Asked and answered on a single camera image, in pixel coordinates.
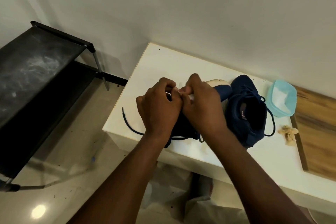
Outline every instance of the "wood grain surface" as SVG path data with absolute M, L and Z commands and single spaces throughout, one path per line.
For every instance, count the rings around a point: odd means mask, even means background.
M 336 180 L 336 99 L 297 87 L 291 117 L 303 170 Z

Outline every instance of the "light blue container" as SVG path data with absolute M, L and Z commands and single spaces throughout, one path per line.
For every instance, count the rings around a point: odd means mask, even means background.
M 283 80 L 276 80 L 269 88 L 266 105 L 274 116 L 292 116 L 296 108 L 296 88 Z

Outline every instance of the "wall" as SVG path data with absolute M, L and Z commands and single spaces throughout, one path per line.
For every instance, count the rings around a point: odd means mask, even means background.
M 37 20 L 93 42 L 104 71 L 122 78 L 131 75 L 145 46 L 153 41 L 336 97 L 336 0 L 5 2 L 11 4 L 5 12 L 15 16 L 13 25 L 6 22 L 1 44 Z M 90 55 L 82 58 L 92 62 Z

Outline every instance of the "crumpled beige tissue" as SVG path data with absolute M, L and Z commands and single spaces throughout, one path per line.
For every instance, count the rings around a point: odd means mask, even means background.
M 278 133 L 285 136 L 286 145 L 295 146 L 295 134 L 299 133 L 296 128 L 291 128 L 288 125 L 284 125 L 282 129 L 278 130 Z

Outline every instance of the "dark blue shoelace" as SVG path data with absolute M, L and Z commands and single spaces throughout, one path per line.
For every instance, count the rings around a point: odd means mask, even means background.
M 262 101 L 265 103 L 266 99 L 263 97 L 263 96 L 260 96 L 258 94 L 257 91 L 251 89 L 250 87 L 248 86 L 241 86 L 241 93 L 239 94 L 235 94 L 233 95 L 232 97 L 235 97 L 235 96 L 240 96 L 241 94 L 244 94 L 244 97 L 245 98 L 256 98 L 258 100 L 258 102 Z M 274 116 L 273 116 L 273 113 L 268 109 L 268 107 L 266 106 L 266 110 L 269 112 L 269 114 L 271 115 L 272 117 L 272 122 L 273 122 L 273 132 L 270 134 L 270 135 L 266 135 L 264 134 L 265 136 L 272 136 L 274 135 L 275 133 L 275 122 L 274 122 Z
M 133 129 L 133 128 L 131 127 L 130 124 L 128 124 L 127 119 L 126 119 L 126 115 L 125 115 L 125 113 L 124 113 L 124 107 L 122 107 L 122 111 L 123 111 L 124 121 L 125 121 L 126 125 L 128 126 L 128 128 L 129 128 L 130 130 L 132 130 L 134 133 L 143 136 L 144 133 L 141 133 L 141 132 L 136 131 L 135 129 Z M 189 138 L 189 137 L 178 137 L 178 138 L 176 138 L 176 137 L 170 137 L 171 140 L 184 140 L 184 139 L 187 139 L 187 138 Z

